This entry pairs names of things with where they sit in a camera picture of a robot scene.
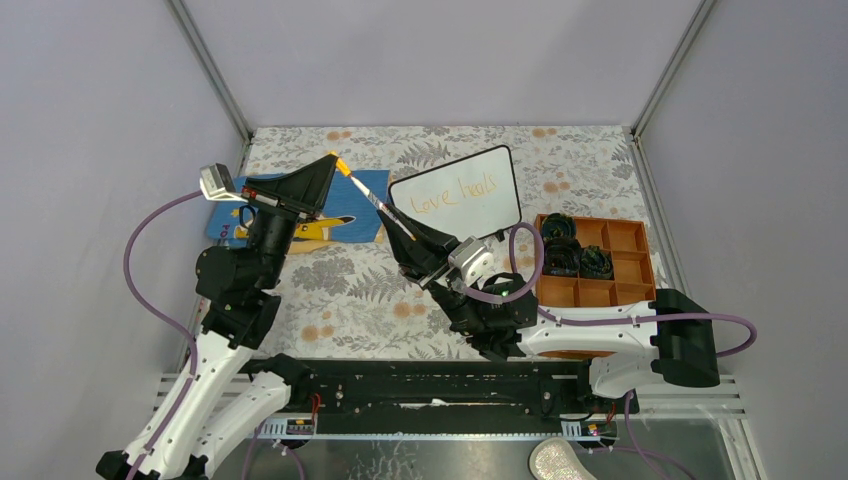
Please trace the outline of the white marker pen yellow end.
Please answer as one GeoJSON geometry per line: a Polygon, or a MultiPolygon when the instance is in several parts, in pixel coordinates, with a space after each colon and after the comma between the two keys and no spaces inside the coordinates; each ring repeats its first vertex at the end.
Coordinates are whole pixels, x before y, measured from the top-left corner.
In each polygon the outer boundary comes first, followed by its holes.
{"type": "Polygon", "coordinates": [[[368,202],[375,207],[377,216],[381,220],[384,229],[389,231],[391,227],[396,227],[401,233],[405,234],[410,240],[417,240],[417,235],[413,232],[410,221],[401,214],[394,206],[382,201],[375,193],[373,193],[362,181],[354,175],[348,175],[347,178],[354,186],[366,197],[368,202]]]}

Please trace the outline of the small black-framed whiteboard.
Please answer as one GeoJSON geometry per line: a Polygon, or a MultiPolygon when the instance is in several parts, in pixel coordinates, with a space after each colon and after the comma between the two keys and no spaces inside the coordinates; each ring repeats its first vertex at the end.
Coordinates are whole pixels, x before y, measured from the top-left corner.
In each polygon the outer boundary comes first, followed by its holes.
{"type": "Polygon", "coordinates": [[[522,219],[506,145],[394,181],[388,195],[409,218],[460,240],[509,230],[522,219]]]}

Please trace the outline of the yellow marker cap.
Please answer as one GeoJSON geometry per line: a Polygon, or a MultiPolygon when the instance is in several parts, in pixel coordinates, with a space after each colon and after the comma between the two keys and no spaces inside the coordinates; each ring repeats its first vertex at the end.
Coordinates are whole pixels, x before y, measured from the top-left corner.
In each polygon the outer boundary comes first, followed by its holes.
{"type": "Polygon", "coordinates": [[[337,152],[330,151],[329,155],[332,156],[335,160],[335,168],[340,172],[341,175],[345,177],[350,177],[352,175],[352,170],[337,152]]]}

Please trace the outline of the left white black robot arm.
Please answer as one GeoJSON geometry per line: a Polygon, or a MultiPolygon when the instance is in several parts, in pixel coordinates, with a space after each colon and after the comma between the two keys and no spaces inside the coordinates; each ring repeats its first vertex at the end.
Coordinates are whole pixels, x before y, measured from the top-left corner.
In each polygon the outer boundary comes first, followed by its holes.
{"type": "Polygon", "coordinates": [[[210,479],[222,461],[273,413],[309,401],[310,369],[285,354],[264,361],[251,383],[216,406],[273,325],[281,298],[271,294],[298,227],[322,212],[339,156],[331,152],[291,173],[248,178],[235,187],[228,168],[202,168],[195,197],[234,201],[252,215],[245,247],[214,245],[195,265],[196,292],[209,302],[198,333],[178,325],[188,360],[138,436],[102,455],[103,479],[210,479]]]}

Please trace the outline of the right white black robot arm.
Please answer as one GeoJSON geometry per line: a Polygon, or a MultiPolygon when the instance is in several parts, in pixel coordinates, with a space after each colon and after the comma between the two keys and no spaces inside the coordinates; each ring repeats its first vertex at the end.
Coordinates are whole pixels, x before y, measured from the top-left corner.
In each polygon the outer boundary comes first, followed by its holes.
{"type": "Polygon", "coordinates": [[[428,293],[451,331],[491,361],[583,354],[586,377],[573,386],[575,402],[597,412],[644,385],[711,388],[720,382],[709,315],[670,312],[659,300],[607,307],[540,305],[534,288],[542,274],[493,271],[481,240],[455,236],[379,205],[401,274],[428,293]]]}

